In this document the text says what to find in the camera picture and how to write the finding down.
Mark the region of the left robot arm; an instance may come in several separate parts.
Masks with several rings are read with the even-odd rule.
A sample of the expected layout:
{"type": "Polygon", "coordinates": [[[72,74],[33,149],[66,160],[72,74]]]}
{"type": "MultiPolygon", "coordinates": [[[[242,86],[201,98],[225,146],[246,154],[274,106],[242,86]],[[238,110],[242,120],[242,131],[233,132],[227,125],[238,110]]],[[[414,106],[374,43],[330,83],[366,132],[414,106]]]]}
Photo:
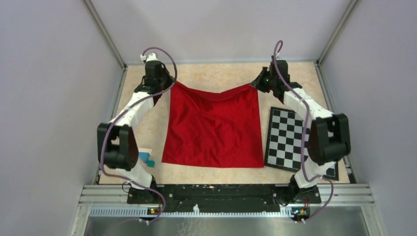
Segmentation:
{"type": "Polygon", "coordinates": [[[138,162],[139,148],[134,130],[152,109],[162,94],[172,88],[175,78],[156,53],[142,56],[145,75],[125,107],[110,121],[97,127],[98,161],[104,175],[129,182],[139,190],[145,203],[157,199],[158,191],[152,184],[152,175],[138,162]]]}

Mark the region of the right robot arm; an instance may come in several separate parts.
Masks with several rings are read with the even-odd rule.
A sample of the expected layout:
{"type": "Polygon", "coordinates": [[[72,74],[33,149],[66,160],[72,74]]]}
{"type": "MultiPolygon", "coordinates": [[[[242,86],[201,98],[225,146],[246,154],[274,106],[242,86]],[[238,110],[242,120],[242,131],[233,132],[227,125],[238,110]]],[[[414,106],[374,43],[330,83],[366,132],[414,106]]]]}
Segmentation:
{"type": "Polygon", "coordinates": [[[300,170],[292,175],[287,194],[295,203],[308,197],[326,171],[350,154],[349,119],[322,107],[297,82],[290,81],[288,63],[272,57],[269,67],[263,67],[252,87],[272,93],[282,104],[302,119],[300,141],[300,170]]]}

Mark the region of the red cloth napkin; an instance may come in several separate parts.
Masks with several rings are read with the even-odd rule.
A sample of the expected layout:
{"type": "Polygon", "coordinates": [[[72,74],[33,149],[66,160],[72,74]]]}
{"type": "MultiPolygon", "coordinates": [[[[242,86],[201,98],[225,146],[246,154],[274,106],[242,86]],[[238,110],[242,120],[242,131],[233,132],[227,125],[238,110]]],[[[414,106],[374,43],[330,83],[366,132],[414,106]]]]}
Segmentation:
{"type": "Polygon", "coordinates": [[[262,168],[258,91],[249,84],[220,93],[174,85],[162,162],[262,168]]]}

